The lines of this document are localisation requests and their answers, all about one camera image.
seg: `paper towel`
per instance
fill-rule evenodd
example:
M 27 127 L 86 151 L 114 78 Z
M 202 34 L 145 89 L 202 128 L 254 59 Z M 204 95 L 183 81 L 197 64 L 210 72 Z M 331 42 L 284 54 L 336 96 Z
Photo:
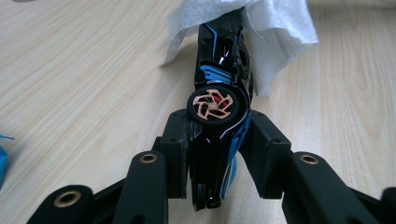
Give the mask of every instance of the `paper towel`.
M 240 7 L 257 93 L 269 96 L 275 75 L 318 43 L 305 0 L 184 0 L 168 19 L 171 41 L 164 63 L 174 59 L 184 37 L 197 33 L 200 24 Z

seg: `wooden table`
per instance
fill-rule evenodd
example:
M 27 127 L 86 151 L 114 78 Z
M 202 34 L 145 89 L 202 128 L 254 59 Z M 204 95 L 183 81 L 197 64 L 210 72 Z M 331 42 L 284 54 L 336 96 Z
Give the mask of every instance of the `wooden table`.
M 193 92 L 196 36 L 162 63 L 174 1 L 0 3 L 0 134 L 7 151 L 0 222 L 25 223 L 54 190 L 94 192 L 126 176 Z M 265 113 L 293 151 L 325 158 L 378 198 L 396 185 L 396 9 L 373 0 L 309 0 L 320 44 L 276 77 Z M 170 223 L 285 223 L 259 198 L 243 159 L 220 209 L 170 200 Z

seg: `toy car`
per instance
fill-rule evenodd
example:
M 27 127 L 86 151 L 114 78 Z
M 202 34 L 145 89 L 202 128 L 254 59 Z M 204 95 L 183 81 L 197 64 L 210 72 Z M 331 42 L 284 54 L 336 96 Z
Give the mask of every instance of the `toy car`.
M 199 28 L 195 92 L 187 102 L 194 209 L 221 206 L 250 123 L 253 76 L 237 9 Z

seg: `wheel rim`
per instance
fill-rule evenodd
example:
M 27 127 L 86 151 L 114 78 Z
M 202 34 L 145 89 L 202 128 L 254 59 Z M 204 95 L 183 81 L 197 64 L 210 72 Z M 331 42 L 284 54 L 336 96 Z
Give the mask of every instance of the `wheel rim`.
M 226 119 L 233 109 L 233 98 L 219 90 L 206 90 L 192 101 L 195 113 L 202 119 Z

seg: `white cloth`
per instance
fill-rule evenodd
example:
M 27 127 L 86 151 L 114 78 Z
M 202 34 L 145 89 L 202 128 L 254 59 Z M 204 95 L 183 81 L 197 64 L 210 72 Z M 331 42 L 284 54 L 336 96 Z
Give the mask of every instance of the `white cloth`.
M 318 43 L 305 0 L 184 0 L 169 16 L 171 42 L 164 63 L 177 54 L 184 37 L 198 26 L 244 7 L 253 75 L 260 96 L 269 96 L 275 75 L 295 56 Z

